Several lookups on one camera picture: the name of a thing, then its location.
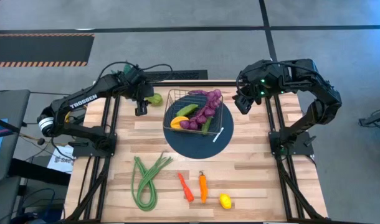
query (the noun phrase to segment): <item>wooden tabletop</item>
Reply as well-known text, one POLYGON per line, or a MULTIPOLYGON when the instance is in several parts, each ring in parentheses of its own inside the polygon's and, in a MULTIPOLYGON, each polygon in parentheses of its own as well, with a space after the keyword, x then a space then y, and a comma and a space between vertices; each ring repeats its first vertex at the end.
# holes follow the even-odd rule
MULTIPOLYGON (((148 107, 148 114, 136 117, 136 103, 121 99, 116 133, 118 143, 112 157, 108 175, 107 192, 103 208, 102 222, 261 222, 284 221, 285 212, 275 159, 270 153, 267 133, 270 126, 264 103, 254 104, 248 115, 240 114, 231 98, 235 87, 219 87, 224 103, 230 109, 234 119, 234 133, 229 145, 218 155, 207 159, 190 159, 176 153, 166 142, 163 134, 163 115, 165 102, 170 89, 212 90, 212 87, 155 87, 154 92, 163 96, 164 105, 148 107), (158 203, 154 210, 143 212, 131 196, 130 184, 134 165, 134 156, 138 156, 150 168, 161 152, 173 158, 155 178, 158 191, 158 203), (198 183, 199 171, 207 177, 208 199, 202 204, 198 183), (183 174, 186 183, 194 195, 194 201, 188 203, 177 178, 183 174), (232 209, 225 210, 219 204, 220 193, 230 195, 232 209)), ((280 95, 283 116, 287 126, 301 118, 302 112, 298 98, 292 93, 280 95)), ((90 103, 85 117, 85 126, 98 126, 102 120, 104 99, 90 103)), ((273 115, 276 127, 279 127, 274 101, 273 115)), ((327 216, 321 194, 320 183, 315 166, 305 156, 293 156, 298 184, 301 192, 314 206, 316 211, 327 216)), ((70 215, 78 203, 87 158, 75 161, 72 172, 65 210, 70 215)), ((88 190, 91 161, 84 193, 88 190)), ((135 188, 140 175, 137 171, 135 188)), ((288 189, 292 203, 292 213, 297 215, 291 190, 288 189)), ((144 193, 148 201, 149 193, 144 193)), ((96 203, 93 201, 91 218, 95 217, 96 203)))

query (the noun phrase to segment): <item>yellow lemon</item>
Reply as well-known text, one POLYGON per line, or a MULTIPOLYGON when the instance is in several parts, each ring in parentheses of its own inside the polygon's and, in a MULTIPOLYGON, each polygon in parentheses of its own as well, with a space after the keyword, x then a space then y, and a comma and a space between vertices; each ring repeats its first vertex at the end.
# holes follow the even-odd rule
POLYGON ((221 202, 221 205, 224 209, 232 208, 232 200, 227 194, 221 194, 219 201, 221 202))
POLYGON ((171 128, 173 128, 173 129, 182 129, 182 127, 180 127, 180 122, 181 121, 188 121, 188 120, 189 120, 189 118, 187 118, 185 116, 175 117, 171 121, 171 128))

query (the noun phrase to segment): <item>gray floor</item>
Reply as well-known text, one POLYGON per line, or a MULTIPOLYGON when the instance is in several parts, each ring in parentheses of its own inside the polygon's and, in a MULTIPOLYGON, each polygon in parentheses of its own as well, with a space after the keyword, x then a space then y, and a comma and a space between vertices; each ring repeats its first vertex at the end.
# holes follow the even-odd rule
MULTIPOLYGON (((380 1, 265 0, 271 26, 380 25, 380 1)), ((164 26, 262 26, 251 0, 0 2, 0 29, 76 29, 164 26)), ((336 119, 311 130, 328 213, 335 220, 380 223, 380 129, 357 121, 380 109, 380 30, 273 31, 279 60, 312 58, 341 93, 336 119)), ((264 31, 97 34, 89 63, 78 68, 0 68, 0 90, 71 93, 89 86, 106 64, 169 63, 208 69, 210 79, 233 79, 246 65, 269 59, 264 31)), ((303 110, 312 101, 299 93, 303 110)), ((31 95, 26 121, 58 96, 31 95)), ((40 136, 37 127, 24 130, 40 136)), ((39 151, 21 141, 15 157, 39 151)))

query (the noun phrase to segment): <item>wire basket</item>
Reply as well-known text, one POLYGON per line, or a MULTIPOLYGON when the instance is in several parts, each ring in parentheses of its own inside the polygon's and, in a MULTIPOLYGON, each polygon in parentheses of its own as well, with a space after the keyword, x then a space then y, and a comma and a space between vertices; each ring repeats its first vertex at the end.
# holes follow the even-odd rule
MULTIPOLYGON (((172 131, 182 131, 188 133, 203 134, 200 130, 185 130, 185 129, 173 129, 171 128, 171 121, 176 117, 176 113, 190 104, 197 104, 198 110, 201 110, 207 103, 207 96, 203 94, 189 95, 188 90, 170 90, 168 93, 168 99, 166 100, 165 114, 164 114, 164 128, 172 131)), ((197 111, 187 115, 188 118, 192 118, 196 115, 197 111)), ((221 103, 215 110, 215 115, 211 120, 208 132, 206 134, 217 134, 222 128, 222 114, 223 114, 223 96, 221 96, 221 103)))

